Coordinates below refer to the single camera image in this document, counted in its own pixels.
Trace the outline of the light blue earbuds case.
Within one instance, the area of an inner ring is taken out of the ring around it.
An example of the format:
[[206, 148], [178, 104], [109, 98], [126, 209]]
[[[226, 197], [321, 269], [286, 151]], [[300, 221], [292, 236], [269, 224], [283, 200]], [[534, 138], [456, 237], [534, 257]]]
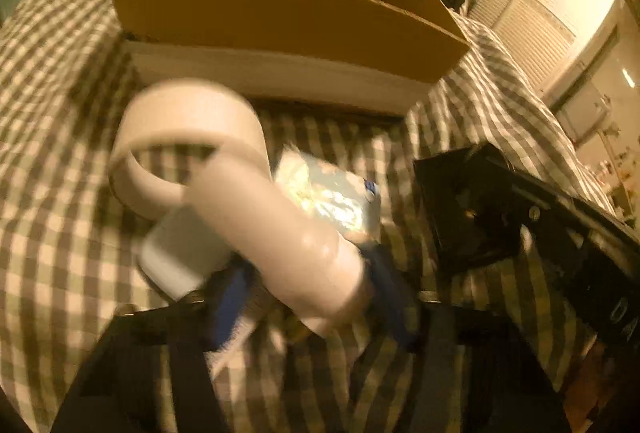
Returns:
[[142, 240], [138, 265], [169, 301], [178, 301], [224, 269], [229, 246], [190, 206], [170, 211]]

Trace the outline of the white tape roll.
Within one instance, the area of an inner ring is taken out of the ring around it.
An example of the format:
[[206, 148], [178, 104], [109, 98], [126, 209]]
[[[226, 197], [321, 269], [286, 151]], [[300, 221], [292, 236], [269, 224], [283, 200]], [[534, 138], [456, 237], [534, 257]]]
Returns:
[[176, 144], [229, 150], [270, 173], [264, 130], [244, 97], [201, 79], [160, 81], [127, 106], [108, 163], [114, 196], [138, 216], [156, 221], [180, 206], [184, 186], [151, 173], [134, 156]]

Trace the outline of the brown cardboard box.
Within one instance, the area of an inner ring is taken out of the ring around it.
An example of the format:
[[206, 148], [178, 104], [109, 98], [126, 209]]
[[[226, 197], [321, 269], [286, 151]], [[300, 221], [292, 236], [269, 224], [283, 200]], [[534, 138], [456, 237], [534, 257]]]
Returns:
[[469, 51], [441, 0], [112, 0], [140, 77], [402, 116]]

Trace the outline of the grey white checkered bedspread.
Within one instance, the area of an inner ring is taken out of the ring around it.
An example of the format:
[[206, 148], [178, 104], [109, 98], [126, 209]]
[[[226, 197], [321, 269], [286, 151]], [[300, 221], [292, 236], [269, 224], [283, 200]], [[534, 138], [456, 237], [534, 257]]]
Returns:
[[[381, 238], [410, 280], [447, 302], [506, 314], [560, 387], [594, 335], [526, 243], [513, 260], [437, 277], [414, 160], [488, 141], [520, 169], [599, 206], [600, 185], [498, 37], [468, 18], [469, 53], [382, 130], [263, 112], [270, 152], [292, 144], [381, 190]], [[111, 0], [23, 0], [1, 29], [1, 385], [45, 432], [116, 307], [160, 297], [136, 257], [149, 224], [107, 185], [122, 112], [139, 91]], [[388, 432], [411, 357], [360, 319], [293, 344], [275, 306], [216, 378], [237, 432]]]

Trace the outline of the blue white tissue pack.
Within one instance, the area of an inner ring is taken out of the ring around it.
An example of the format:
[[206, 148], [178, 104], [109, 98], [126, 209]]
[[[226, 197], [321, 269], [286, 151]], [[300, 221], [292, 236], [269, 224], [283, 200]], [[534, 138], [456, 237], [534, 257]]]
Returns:
[[381, 195], [375, 182], [291, 145], [282, 148], [272, 175], [307, 216], [331, 223], [343, 235], [380, 238]]

